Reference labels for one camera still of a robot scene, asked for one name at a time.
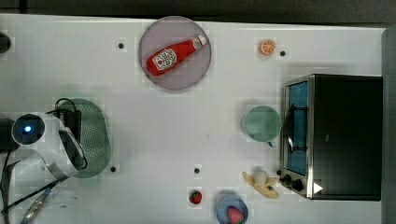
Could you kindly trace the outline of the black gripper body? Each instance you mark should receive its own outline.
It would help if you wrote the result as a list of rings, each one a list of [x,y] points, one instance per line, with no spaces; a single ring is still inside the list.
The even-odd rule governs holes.
[[[57,109],[53,112],[53,115],[71,130],[78,142],[81,141],[82,113],[79,110]]]

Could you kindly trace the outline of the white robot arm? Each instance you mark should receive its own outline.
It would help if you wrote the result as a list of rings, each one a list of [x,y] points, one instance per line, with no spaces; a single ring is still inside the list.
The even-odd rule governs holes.
[[[21,195],[12,206],[31,197],[34,202],[21,224],[30,224],[49,197],[52,188],[76,175],[88,165],[80,143],[64,123],[46,113],[26,113],[11,130],[13,140],[32,154],[11,169],[11,192]]]

